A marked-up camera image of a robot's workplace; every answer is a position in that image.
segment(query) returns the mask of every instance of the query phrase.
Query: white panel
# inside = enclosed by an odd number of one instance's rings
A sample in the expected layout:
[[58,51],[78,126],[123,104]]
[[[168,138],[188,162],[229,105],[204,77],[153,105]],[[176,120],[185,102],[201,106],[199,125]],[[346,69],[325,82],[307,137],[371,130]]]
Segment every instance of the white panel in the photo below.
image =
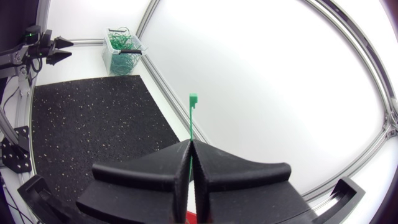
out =
[[374,83],[345,38],[303,1],[161,1],[142,41],[210,144],[287,162],[304,193],[381,130]]
[[150,0],[51,0],[47,28],[53,37],[103,38],[106,27],[136,33]]

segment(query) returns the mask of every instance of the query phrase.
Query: cable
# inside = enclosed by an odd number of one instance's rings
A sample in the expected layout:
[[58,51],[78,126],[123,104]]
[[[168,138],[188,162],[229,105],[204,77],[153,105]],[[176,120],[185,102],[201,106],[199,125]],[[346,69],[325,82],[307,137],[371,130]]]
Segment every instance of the cable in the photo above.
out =
[[8,206],[10,206],[11,208],[17,210],[17,211],[19,212],[19,215],[22,215],[23,217],[25,217],[28,221],[31,222],[31,224],[34,224],[34,223],[32,222],[32,220],[30,220],[30,219],[29,219],[25,214],[23,214],[18,208],[16,208],[16,207],[10,205],[9,203],[7,203],[7,204],[8,204]]
[[15,95],[15,93],[19,90],[19,87],[15,90],[15,92],[6,100],[6,102],[4,102],[2,109],[4,110],[6,108],[6,104],[7,102],[11,99],[11,97],[13,97]]
[[43,67],[43,59],[42,58],[38,58],[37,61],[39,62],[39,69],[35,68],[33,60],[30,61],[30,64],[32,65],[32,69],[33,69],[33,71],[35,73],[39,73],[42,70],[42,67]]
[[6,86],[7,84],[12,80],[12,78],[16,77],[17,75],[13,75],[10,79],[8,79],[8,81],[6,82]]
[[28,219],[28,220],[31,222],[31,224],[34,224],[34,223],[32,222],[32,220],[30,220],[30,218],[28,218],[25,214],[23,214],[23,213],[19,210],[17,203],[15,203],[15,200],[14,200],[14,198],[11,196],[10,192],[8,191],[8,189],[7,189],[7,188],[4,188],[4,189],[7,190],[8,195],[10,196],[12,202],[14,203],[14,205],[15,205],[16,207],[10,205],[9,203],[7,203],[7,204],[8,204],[11,208],[13,208],[13,209],[15,209],[15,210],[17,210],[17,211],[19,212],[19,216],[21,217],[22,222],[25,224],[24,218],[22,217],[22,216],[24,216],[26,219]]

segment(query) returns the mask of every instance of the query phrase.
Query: black rubber mat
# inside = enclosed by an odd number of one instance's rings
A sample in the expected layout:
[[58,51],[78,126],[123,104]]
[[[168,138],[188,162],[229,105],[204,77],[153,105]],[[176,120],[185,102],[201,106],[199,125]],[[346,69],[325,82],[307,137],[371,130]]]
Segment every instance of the black rubber mat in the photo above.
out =
[[37,173],[75,209],[94,162],[127,161],[178,142],[140,76],[37,86],[32,135]]

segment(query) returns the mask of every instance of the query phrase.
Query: metal bracket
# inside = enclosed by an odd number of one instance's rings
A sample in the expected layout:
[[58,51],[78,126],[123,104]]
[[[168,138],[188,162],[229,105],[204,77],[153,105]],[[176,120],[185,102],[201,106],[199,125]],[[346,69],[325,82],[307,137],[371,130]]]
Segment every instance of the metal bracket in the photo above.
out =
[[24,126],[14,130],[19,135],[18,145],[11,144],[7,138],[2,140],[2,163],[17,174],[30,172],[29,128]]

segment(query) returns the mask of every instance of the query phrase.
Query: clear plastic container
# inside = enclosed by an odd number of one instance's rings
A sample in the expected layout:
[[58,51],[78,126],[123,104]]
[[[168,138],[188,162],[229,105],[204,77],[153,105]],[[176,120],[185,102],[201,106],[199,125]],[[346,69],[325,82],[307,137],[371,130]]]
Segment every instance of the clear plastic container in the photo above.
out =
[[[131,38],[127,42],[132,44],[132,47],[123,50],[114,49],[109,39],[111,33],[128,34],[128,31],[127,29],[105,29],[102,58],[106,71],[109,76],[131,75],[141,56],[145,54],[147,47],[141,43],[137,36],[129,34]],[[131,53],[133,50],[141,50],[142,54]]]

